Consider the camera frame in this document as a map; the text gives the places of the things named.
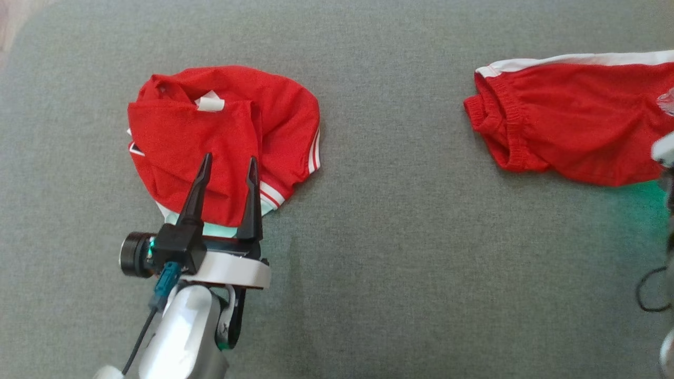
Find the gray fabric surface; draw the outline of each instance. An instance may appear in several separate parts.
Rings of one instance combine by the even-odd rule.
[[[462,100],[498,59],[669,49],[674,4],[336,3],[66,0],[28,23],[0,77],[0,377],[124,364],[154,283],[118,247],[161,222],[127,103],[226,64],[296,79],[323,128],[321,171],[264,220],[272,288],[229,377],[657,376],[668,316],[633,288],[663,262],[661,194],[503,173]]]

